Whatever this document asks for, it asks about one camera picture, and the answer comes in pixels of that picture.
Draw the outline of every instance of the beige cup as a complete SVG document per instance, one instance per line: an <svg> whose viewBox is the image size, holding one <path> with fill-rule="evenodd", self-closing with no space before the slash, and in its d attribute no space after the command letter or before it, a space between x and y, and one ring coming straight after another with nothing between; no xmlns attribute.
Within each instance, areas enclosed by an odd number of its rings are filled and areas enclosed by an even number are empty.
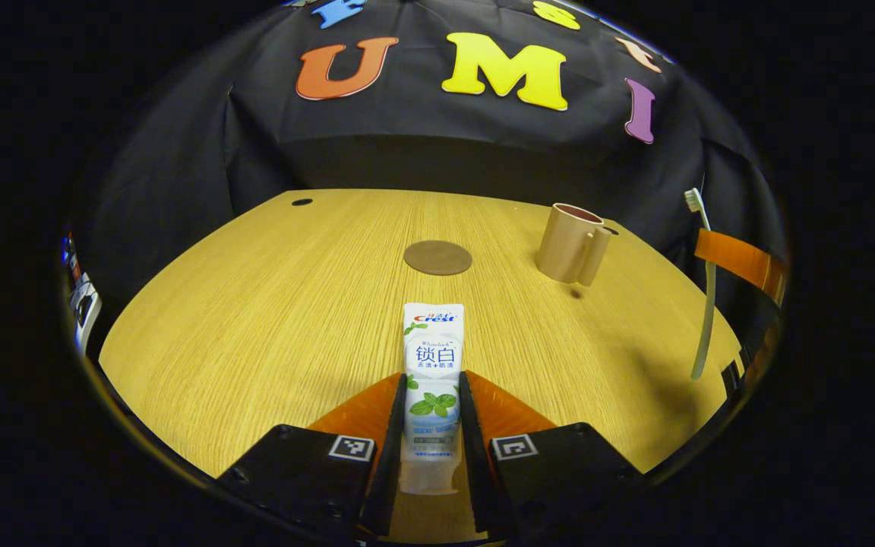
<svg viewBox="0 0 875 547"><path fill-rule="evenodd" d="M539 271L562 283L593 284L612 234L599 216L568 204L552 204L542 244L535 253Z"/></svg>

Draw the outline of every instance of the toothbrush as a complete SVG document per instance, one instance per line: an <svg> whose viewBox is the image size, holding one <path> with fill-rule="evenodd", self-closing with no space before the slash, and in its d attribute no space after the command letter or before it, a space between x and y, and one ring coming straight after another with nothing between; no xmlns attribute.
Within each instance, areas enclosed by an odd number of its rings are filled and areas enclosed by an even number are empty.
<svg viewBox="0 0 875 547"><path fill-rule="evenodd" d="M687 202L687 208L690 209L690 212L701 213L704 229L711 231L711 224L708 222L708 212L705 211L700 191L696 188L685 191L684 200ZM701 378L701 373L704 372L704 363L708 359L708 345L711 343L711 325L715 320L715 263L705 261L704 270L708 274L707 299L704 302L704 323L701 325L701 342L698 343L697 356L694 357L694 370L690 373L691 380Z"/></svg>

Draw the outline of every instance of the table surface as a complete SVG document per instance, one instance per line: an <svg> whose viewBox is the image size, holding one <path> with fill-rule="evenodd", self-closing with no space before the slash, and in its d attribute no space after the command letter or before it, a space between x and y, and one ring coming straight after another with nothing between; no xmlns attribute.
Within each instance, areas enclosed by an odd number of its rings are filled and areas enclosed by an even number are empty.
<svg viewBox="0 0 875 547"><path fill-rule="evenodd" d="M301 198L312 202L292 205ZM160 271L112 326L101 367L161 440L218 476L272 426L309 425L402 370L404 302L459 302L465 370L557 425L589 422L645 472L725 400L719 373L743 370L738 340L715 310L691 381L704 293L610 220L619 235L593 285L550 280L534 261L548 215L462 194L286 191ZM411 269L403 250L425 239L465 247L471 269ZM461 494L399 495L390 538L483 537L467 482L462 464Z"/></svg>

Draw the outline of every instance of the black cloth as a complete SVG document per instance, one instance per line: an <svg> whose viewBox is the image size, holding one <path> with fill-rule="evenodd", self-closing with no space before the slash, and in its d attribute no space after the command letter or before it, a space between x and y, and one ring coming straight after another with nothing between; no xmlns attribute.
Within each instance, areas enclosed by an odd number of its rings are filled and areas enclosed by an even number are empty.
<svg viewBox="0 0 875 547"><path fill-rule="evenodd" d="M90 345L171 260L282 191L402 188L569 202L614 219L704 287L693 256L701 189L712 228L785 259L787 242L758 153L707 90L667 59L657 74L578 11L579 31L546 21L531 1L371 0L327 29L326 1L272 10L177 70L138 110L107 158L87 170L74 223L80 259L104 300ZM487 89L447 93L451 32L489 35L514 56L535 44L566 55L565 112ZM379 78L334 100L295 92L299 56L343 44L331 79L352 75L358 41L395 36ZM626 134L629 77L650 89L654 142ZM718 306L756 347L775 308L719 269Z"/></svg>

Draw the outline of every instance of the brown coaster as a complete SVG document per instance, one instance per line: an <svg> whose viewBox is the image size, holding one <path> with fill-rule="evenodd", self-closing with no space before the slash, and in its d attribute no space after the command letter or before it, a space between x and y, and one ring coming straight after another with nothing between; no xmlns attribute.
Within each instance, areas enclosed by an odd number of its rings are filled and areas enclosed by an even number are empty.
<svg viewBox="0 0 875 547"><path fill-rule="evenodd" d="M417 242L403 252L403 260L414 270L432 276L461 274L472 266L472 253L449 242Z"/></svg>

